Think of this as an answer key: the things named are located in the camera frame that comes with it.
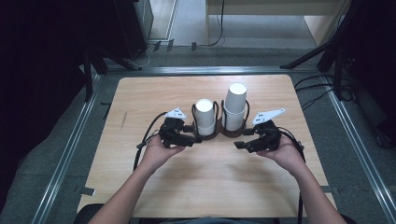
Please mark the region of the aluminium frame rail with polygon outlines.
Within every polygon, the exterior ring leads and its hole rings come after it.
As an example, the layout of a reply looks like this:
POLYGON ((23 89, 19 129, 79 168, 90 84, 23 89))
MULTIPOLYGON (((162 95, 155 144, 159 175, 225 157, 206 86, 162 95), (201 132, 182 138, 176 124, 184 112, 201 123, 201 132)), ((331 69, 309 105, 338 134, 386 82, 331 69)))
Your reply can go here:
POLYGON ((178 66, 145 67, 140 70, 110 68, 110 75, 126 77, 179 77, 179 76, 228 76, 228 75, 272 75, 289 73, 316 73, 315 67, 282 69, 279 66, 178 66))
POLYGON ((384 182, 380 172, 378 171, 369 151, 364 145, 357 126, 352 121, 345 104, 340 101, 333 91, 330 91, 329 97, 332 105, 346 131, 346 135, 353 146, 355 154, 361 164, 361 168, 367 176, 372 190, 377 198, 385 217, 389 224, 396 224, 396 201, 394 200, 389 187, 384 182))
POLYGON ((51 179, 45 188, 43 197, 40 200, 37 209, 35 210, 35 215, 32 219, 31 224, 45 224, 50 214, 51 207, 53 206, 54 201, 58 195, 58 192, 64 181, 64 177, 69 168, 70 162, 75 154, 79 139, 92 112, 93 105, 97 98, 97 91, 102 84, 103 78, 103 75, 94 76, 92 84, 94 93, 89 98, 89 100, 84 103, 78 115, 78 119, 76 121, 76 124, 74 125, 70 136, 68 137, 61 158, 59 159, 57 166, 51 176, 51 179))

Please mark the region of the dark brown wire cup holder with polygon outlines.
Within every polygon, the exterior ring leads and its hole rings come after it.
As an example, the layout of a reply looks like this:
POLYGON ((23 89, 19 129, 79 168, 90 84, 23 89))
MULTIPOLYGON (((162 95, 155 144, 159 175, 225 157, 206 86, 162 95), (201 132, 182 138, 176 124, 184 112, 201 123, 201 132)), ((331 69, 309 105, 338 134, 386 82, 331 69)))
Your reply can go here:
POLYGON ((197 128, 197 124, 196 124, 196 117, 195 117, 195 104, 192 105, 191 107, 191 114, 193 117, 193 123, 192 125, 195 126, 196 131, 194 132, 194 135, 197 137, 203 137, 204 140, 210 140, 215 138, 219 133, 223 134, 224 136, 227 137, 231 137, 231 138, 235 138, 238 137, 242 134, 242 131, 246 128, 247 125, 247 120, 248 120, 248 116, 250 113, 250 105, 249 102, 246 101, 246 111, 245 111, 245 115, 243 117, 243 123, 242 123, 242 127, 240 129, 238 129, 235 132, 229 132, 227 131, 223 125, 222 125, 222 115, 223 115, 223 110, 222 110, 222 106, 223 106, 224 100, 221 101, 220 104, 218 104, 216 101, 213 102, 214 104, 214 116, 215 116, 215 129, 214 132, 208 136, 203 136, 198 134, 198 128, 197 128))

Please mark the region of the light wooden furniture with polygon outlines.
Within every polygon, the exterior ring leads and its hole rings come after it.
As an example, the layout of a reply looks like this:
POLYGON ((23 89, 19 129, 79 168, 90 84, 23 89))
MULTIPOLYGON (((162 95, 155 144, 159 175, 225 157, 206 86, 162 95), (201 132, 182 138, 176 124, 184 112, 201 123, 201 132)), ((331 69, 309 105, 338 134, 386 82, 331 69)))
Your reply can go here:
POLYGON ((209 38, 209 16, 279 15, 303 16, 319 46, 335 32, 337 20, 347 13, 351 0, 205 0, 205 30, 209 38))

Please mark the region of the black metal stand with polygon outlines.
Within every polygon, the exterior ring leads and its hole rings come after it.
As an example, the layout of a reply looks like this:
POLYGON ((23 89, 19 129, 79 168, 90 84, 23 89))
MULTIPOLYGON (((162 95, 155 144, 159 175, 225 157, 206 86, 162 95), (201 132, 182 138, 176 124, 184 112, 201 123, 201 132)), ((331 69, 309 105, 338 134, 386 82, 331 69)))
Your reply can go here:
POLYGON ((142 69, 142 66, 140 65, 133 65, 132 63, 123 60, 121 57, 118 57, 107 50, 95 46, 86 47, 82 57, 83 73, 86 79, 85 102, 88 102, 93 96, 92 68, 94 68, 101 75, 106 75, 108 72, 105 58, 110 59, 111 61, 128 70, 139 71, 142 69))

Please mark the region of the short stack of paper cups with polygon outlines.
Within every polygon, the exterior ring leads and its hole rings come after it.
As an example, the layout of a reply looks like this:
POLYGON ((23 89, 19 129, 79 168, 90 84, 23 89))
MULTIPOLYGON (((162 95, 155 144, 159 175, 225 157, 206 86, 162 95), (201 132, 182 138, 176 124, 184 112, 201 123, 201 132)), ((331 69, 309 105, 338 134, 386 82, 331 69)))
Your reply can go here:
POLYGON ((195 117, 198 134, 208 136, 214 132, 214 104, 209 99, 200 99, 195 104, 195 117))

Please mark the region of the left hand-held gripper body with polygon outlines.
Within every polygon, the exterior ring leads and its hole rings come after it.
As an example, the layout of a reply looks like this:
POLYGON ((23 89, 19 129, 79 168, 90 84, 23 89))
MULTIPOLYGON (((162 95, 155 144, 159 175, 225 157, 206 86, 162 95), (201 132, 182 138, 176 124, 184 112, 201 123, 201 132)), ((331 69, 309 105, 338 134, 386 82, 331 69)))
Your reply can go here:
POLYGON ((187 145, 188 138, 181 134, 186 117, 179 107, 165 113, 165 120, 159 131, 165 147, 169 148, 172 145, 185 147, 187 145))

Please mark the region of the person's right hand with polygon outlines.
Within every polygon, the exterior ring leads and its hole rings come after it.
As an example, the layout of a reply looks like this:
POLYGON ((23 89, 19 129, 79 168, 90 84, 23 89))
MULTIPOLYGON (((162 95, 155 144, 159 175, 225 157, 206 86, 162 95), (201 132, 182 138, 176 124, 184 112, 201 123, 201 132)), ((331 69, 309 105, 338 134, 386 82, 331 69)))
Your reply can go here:
POLYGON ((257 155, 275 161, 294 177, 304 174, 307 170, 307 166, 298 150, 289 138, 285 136, 280 138, 280 143, 276 150, 262 150, 257 152, 257 155))

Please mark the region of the tall stack of paper cups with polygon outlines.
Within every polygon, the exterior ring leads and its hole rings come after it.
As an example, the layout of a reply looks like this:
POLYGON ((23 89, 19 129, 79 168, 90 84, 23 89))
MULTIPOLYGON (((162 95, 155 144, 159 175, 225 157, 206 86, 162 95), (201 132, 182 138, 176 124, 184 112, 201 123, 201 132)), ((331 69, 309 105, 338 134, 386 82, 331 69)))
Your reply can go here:
POLYGON ((247 87, 240 82, 230 85, 223 103, 222 125, 229 132, 242 127, 246 111, 247 87))

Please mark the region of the person's grey-blue clothing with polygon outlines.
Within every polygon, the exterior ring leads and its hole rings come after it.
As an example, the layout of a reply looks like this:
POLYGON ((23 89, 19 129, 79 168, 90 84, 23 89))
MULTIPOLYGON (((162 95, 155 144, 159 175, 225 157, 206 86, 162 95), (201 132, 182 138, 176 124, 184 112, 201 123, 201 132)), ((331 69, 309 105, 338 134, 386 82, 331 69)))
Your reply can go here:
POLYGON ((229 219, 220 217, 199 217, 193 219, 182 219, 174 221, 162 221, 160 224, 255 224, 254 222, 241 220, 241 219, 229 219))

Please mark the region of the dark curtain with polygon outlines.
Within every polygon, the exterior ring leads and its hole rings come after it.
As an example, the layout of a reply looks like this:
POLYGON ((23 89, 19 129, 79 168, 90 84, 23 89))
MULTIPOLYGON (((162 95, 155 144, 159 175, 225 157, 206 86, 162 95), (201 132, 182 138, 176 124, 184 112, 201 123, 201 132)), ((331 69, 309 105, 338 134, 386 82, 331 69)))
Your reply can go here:
POLYGON ((19 163, 89 79, 93 0, 0 0, 0 212, 19 163))

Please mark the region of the black cabinet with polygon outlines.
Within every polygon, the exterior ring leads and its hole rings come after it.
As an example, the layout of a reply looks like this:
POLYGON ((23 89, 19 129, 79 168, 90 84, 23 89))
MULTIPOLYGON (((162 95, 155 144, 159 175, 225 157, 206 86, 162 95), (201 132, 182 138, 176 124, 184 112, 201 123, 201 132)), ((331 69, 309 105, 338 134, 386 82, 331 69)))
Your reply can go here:
POLYGON ((126 58, 132 59, 146 50, 154 15, 150 0, 113 0, 126 47, 126 58))

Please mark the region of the black tripod stand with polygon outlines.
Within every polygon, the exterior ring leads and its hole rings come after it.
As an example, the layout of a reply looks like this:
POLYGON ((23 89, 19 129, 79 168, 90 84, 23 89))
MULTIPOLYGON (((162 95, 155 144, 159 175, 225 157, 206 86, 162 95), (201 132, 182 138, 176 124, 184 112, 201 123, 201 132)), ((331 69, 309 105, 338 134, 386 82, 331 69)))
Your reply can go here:
POLYGON ((302 63, 314 58, 315 56, 322 54, 318 64, 317 70, 319 72, 328 72, 333 64, 335 64, 335 70, 333 73, 333 92, 338 100, 342 101, 343 97, 341 94, 341 82, 342 82, 342 70, 343 61, 345 58, 345 45, 347 38, 350 36, 349 29, 352 27, 352 23, 356 20, 361 7, 363 6, 364 0, 352 0, 349 10, 347 11, 344 19, 341 21, 337 30, 333 36, 321 46, 309 51, 297 60, 280 65, 280 69, 294 69, 302 63))

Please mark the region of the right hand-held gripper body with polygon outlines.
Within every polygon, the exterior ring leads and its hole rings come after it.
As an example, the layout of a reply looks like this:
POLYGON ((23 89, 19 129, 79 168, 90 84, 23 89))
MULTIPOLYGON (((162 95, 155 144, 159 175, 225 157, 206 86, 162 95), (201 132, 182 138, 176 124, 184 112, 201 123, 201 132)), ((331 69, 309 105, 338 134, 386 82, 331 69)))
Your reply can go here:
POLYGON ((279 146, 281 132, 273 122, 273 118, 286 111, 285 108, 277 110, 258 112, 252 121, 253 132, 259 137, 252 141, 251 151, 276 150, 279 146))

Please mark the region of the person's left hand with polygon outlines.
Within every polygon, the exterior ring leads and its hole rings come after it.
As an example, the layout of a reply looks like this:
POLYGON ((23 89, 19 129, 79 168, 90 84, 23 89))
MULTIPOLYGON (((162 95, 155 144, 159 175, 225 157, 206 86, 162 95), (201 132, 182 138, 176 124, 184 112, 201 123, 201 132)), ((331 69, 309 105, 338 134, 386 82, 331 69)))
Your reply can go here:
POLYGON ((137 166, 137 171, 147 174, 154 174, 157 169, 163 166, 170 158, 183 151, 181 146, 165 147, 159 135, 153 136, 149 141, 143 155, 143 159, 137 166))

